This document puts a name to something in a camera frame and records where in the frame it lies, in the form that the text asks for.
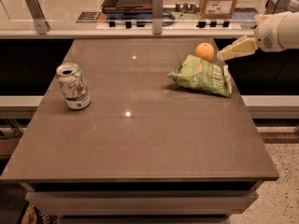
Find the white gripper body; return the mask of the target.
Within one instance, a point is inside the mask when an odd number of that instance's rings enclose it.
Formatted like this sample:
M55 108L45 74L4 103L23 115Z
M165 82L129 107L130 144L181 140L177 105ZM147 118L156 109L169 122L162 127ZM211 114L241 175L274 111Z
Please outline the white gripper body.
M281 41L281 33L283 32L281 24L290 15L291 12L288 11L255 16L254 39L259 49L264 52L279 52L286 48Z

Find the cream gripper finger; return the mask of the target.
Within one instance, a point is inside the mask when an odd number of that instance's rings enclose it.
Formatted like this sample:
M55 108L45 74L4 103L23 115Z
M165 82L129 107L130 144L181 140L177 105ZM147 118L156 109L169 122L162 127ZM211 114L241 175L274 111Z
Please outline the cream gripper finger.
M223 48L217 53L217 58L220 61L227 61L238 57L245 57L255 53L258 49L256 40L251 40L251 42L245 42L241 44L231 44Z
M248 36L244 35L244 36L239 37L232 44L236 45L236 44L241 44L241 43L245 43L245 42L251 42L252 39L253 39L252 37L248 37Z

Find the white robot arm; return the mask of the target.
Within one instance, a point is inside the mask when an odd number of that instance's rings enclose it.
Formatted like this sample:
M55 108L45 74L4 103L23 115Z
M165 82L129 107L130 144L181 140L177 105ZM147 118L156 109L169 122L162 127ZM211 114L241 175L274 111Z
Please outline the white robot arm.
M264 52L299 49L299 12L256 15L255 21L253 37L239 37L217 53L219 60L249 56L258 49Z

